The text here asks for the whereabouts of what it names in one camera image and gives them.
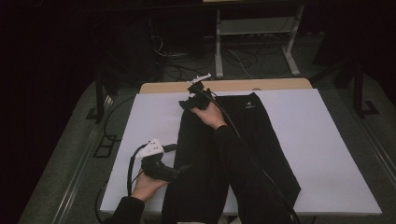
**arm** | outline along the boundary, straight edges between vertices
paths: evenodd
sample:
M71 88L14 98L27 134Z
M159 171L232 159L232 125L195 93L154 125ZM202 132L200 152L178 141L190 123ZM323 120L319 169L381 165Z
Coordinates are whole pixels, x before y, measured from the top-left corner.
M150 178L140 170L141 175L136 180L134 191L130 197L123 197L113 216L104 221L105 224L137 224L149 200L157 189L168 184L166 181Z
M212 103L206 110L191 110L215 131L220 162L229 178L242 223L292 223L272 183L252 162L247 145L226 125L220 110Z

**logo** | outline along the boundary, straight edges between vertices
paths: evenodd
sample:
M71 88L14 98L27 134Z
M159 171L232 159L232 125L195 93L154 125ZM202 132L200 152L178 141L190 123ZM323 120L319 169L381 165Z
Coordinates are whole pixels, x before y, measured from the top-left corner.
M246 109L250 109L250 108L253 108L253 107L256 107L256 106L252 105L251 102L246 103L246 106L245 106Z

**dark background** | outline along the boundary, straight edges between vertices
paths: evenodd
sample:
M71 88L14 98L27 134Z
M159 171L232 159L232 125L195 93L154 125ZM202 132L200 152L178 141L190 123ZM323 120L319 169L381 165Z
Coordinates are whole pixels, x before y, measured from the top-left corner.
M326 31L316 63L331 66L346 55L358 58L395 103L395 4L310 5L300 34ZM88 17L87 6L104 2L0 4L2 223L18 222L79 96L103 61L90 37L101 18Z

